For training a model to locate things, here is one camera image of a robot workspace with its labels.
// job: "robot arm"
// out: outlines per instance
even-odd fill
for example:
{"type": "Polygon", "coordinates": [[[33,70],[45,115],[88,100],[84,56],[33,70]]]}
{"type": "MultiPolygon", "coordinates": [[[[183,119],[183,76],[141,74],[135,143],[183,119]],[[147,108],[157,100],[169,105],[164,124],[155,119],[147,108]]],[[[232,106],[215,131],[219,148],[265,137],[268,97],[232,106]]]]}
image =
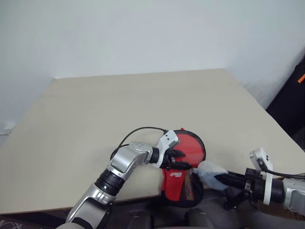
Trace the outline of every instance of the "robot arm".
{"type": "Polygon", "coordinates": [[[68,224],[61,225],[61,228],[73,227],[74,224],[85,229],[104,227],[116,195],[134,169],[148,163],[160,167],[165,151],[178,143],[177,135],[170,130],[160,138],[156,147],[131,142],[119,148],[104,172],[71,209],[66,220],[68,224]]]}

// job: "floor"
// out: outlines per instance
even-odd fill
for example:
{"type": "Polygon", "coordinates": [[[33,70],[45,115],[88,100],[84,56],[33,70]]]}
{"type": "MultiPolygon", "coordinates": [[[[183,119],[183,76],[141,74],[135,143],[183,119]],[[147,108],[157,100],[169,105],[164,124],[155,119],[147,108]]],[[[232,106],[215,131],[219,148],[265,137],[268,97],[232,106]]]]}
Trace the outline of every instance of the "floor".
{"type": "MultiPolygon", "coordinates": [[[[305,221],[285,219],[258,211],[250,202],[242,203],[236,210],[225,210],[225,198],[220,193],[208,190],[198,208],[203,210],[217,229],[305,229],[305,221]]],[[[184,225],[184,215],[188,208],[157,207],[151,202],[135,203],[113,208],[107,229],[127,228],[130,216],[144,211],[154,218],[156,228],[184,225]]],[[[68,210],[57,210],[48,214],[64,218],[68,210]]],[[[0,229],[51,229],[55,227],[30,224],[24,221],[0,216],[0,229]]]]}

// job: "beige table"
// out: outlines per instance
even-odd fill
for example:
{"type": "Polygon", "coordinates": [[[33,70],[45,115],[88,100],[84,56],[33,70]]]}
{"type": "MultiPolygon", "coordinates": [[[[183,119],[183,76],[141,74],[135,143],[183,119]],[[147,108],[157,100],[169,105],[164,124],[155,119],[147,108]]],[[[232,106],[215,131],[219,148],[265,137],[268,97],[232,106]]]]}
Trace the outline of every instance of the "beige table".
{"type": "MultiPolygon", "coordinates": [[[[59,79],[0,149],[0,213],[73,206],[122,138],[148,125],[196,133],[207,160],[234,172],[253,167],[248,153],[259,146],[276,171],[304,172],[305,153],[224,70],[59,79]]],[[[158,195],[161,181],[159,169],[139,167],[118,200],[158,195]]]]}

